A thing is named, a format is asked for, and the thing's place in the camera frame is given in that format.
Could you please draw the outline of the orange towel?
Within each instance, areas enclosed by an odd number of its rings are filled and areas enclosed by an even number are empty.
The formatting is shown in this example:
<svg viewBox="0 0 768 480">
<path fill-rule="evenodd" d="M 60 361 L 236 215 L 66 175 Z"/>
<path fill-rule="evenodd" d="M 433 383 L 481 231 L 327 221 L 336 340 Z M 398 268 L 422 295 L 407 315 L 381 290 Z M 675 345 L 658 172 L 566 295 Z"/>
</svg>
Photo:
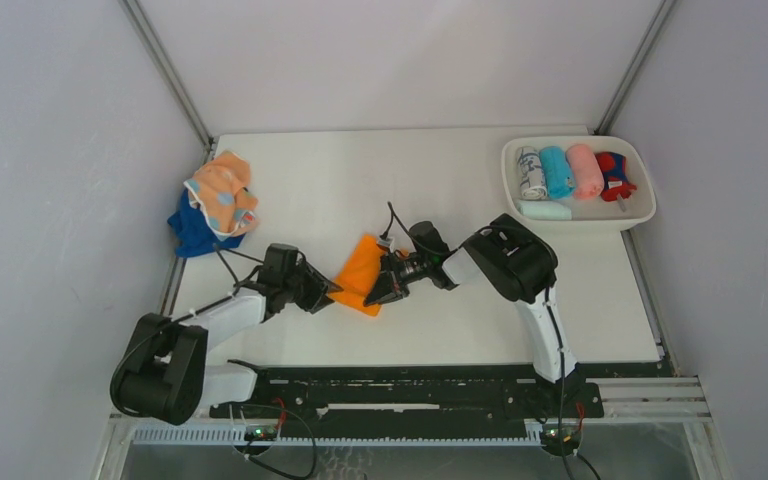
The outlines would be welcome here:
<svg viewBox="0 0 768 480">
<path fill-rule="evenodd" d="M 366 306 L 364 301 L 377 281 L 381 257 L 391 251 L 391 246 L 391 238 L 363 235 L 334 279 L 340 291 L 329 293 L 328 298 L 369 317 L 376 317 L 381 305 Z"/>
</svg>

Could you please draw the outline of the light mint green towel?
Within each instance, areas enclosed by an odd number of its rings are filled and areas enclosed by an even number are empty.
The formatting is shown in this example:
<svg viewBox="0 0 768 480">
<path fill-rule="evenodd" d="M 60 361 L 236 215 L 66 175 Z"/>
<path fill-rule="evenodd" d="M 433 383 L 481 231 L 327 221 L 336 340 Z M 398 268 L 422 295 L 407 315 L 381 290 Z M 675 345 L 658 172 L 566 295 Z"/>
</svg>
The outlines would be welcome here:
<svg viewBox="0 0 768 480">
<path fill-rule="evenodd" d="M 569 221 L 573 219 L 572 210 L 564 204 L 549 200 L 518 200 L 518 212 L 525 218 L 540 221 Z"/>
</svg>

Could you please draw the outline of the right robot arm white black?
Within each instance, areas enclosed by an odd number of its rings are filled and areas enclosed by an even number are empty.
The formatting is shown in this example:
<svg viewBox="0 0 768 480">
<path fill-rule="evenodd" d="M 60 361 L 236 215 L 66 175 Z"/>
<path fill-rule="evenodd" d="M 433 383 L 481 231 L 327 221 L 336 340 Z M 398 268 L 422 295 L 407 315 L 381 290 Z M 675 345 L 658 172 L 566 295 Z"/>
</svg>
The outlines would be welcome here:
<svg viewBox="0 0 768 480">
<path fill-rule="evenodd" d="M 481 276 L 505 300 L 513 303 L 530 336 L 533 368 L 544 381 L 538 402 L 552 416 L 565 415 L 578 400 L 570 382 L 578 360 L 557 312 L 556 269 L 553 248 L 509 214 L 501 214 L 479 228 L 458 247 L 443 241 L 430 221 L 405 230 L 414 251 L 385 253 L 366 306 L 399 301 L 409 285 L 429 279 L 439 289 L 453 290 Z"/>
</svg>

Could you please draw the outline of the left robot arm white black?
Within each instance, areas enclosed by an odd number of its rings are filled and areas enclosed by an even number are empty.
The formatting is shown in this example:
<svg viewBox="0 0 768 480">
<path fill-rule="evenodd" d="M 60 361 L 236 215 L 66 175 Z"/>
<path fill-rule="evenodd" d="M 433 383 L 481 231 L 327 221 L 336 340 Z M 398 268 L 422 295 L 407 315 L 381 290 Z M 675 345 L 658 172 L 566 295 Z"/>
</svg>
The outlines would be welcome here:
<svg viewBox="0 0 768 480">
<path fill-rule="evenodd" d="M 271 388 L 251 367 L 236 373 L 210 367 L 208 353 L 280 313 L 288 304 L 315 314 L 340 291 L 304 259 L 281 267 L 264 262 L 221 298 L 173 319 L 147 313 L 139 318 L 126 351 L 114 369 L 109 396 L 116 410 L 133 418 L 171 425 L 188 421 L 210 403 L 234 402 L 250 417 L 271 407 Z"/>
</svg>

